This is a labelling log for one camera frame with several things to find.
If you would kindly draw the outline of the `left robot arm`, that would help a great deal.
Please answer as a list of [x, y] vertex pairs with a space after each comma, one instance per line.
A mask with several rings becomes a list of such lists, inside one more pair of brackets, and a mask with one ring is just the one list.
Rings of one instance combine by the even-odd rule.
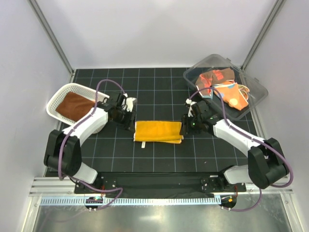
[[103, 185], [101, 174], [82, 161], [81, 146], [91, 134], [109, 122], [134, 133], [137, 101], [127, 94], [113, 93], [96, 102], [89, 113], [72, 126], [50, 132], [44, 165], [57, 170], [60, 178], [77, 179], [91, 193], [100, 192]]

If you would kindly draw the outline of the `pink brown towel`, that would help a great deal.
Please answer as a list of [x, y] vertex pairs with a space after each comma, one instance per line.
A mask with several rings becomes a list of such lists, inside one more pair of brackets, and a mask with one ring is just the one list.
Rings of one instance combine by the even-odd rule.
[[195, 85], [197, 89], [200, 90], [205, 87], [212, 87], [215, 84], [220, 84], [227, 80], [235, 80], [235, 73], [230, 68], [204, 72], [199, 75]]

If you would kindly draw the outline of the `yellow blue patterned towel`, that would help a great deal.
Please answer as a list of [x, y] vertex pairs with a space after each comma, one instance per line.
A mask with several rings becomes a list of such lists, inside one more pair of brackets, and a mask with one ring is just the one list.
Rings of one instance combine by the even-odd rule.
[[182, 123], [179, 121], [137, 121], [134, 142], [180, 144]]

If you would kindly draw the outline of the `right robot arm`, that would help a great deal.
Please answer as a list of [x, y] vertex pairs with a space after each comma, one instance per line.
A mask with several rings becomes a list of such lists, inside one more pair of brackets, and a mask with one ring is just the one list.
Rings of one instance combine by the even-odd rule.
[[188, 113], [182, 116], [180, 134], [206, 132], [222, 139], [247, 157], [247, 164], [223, 169], [218, 188], [230, 191], [235, 184], [251, 182], [260, 189], [276, 187], [277, 181], [291, 174], [279, 142], [250, 134], [220, 114], [213, 114], [204, 101], [185, 101]]

